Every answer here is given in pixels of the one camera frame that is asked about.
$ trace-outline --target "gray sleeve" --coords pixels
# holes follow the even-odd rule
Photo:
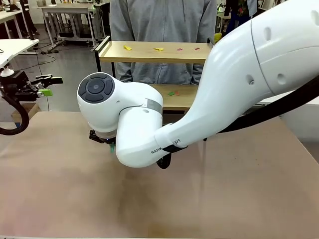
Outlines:
[[[111,0],[110,4],[110,27],[112,40],[134,41],[127,0]],[[119,62],[116,63],[116,68],[120,76],[120,81],[133,81],[131,63]]]
[[[216,0],[205,0],[204,12],[199,23],[197,42],[206,43],[207,39],[211,37],[214,39],[215,25],[217,15]],[[191,84],[198,85],[203,71],[202,64],[194,64]]]

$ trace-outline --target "person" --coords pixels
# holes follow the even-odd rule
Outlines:
[[[214,37],[216,14],[216,0],[111,0],[111,36],[115,41],[205,43]],[[203,68],[177,63],[116,66],[123,82],[153,84],[199,84]]]
[[[257,12],[257,8],[258,0],[227,0],[224,15],[229,16],[230,10],[232,11],[225,35],[235,29],[236,22],[238,22],[238,26],[240,26],[249,21]]]

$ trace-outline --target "hoodie zipper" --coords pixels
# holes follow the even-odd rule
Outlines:
[[[163,31],[163,40],[162,40],[163,42],[164,42],[165,29],[166,29],[166,17],[167,17],[167,0],[165,0],[164,31]],[[161,74],[162,68],[163,68],[163,63],[160,65],[160,70],[159,70],[157,84],[159,83],[159,80],[160,80],[160,74]]]

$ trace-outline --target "gray hoodie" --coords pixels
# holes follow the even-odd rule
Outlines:
[[[115,41],[206,42],[214,37],[216,0],[111,0]],[[198,84],[203,65],[117,63],[123,82]]]

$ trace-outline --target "cardboard box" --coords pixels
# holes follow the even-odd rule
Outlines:
[[[23,103],[21,104],[23,108],[28,112],[29,119],[32,119],[32,117],[41,111],[39,105],[37,103]],[[16,126],[19,126],[22,122],[21,115],[17,110],[15,110],[12,114],[11,117],[13,119],[13,122],[15,123]]]

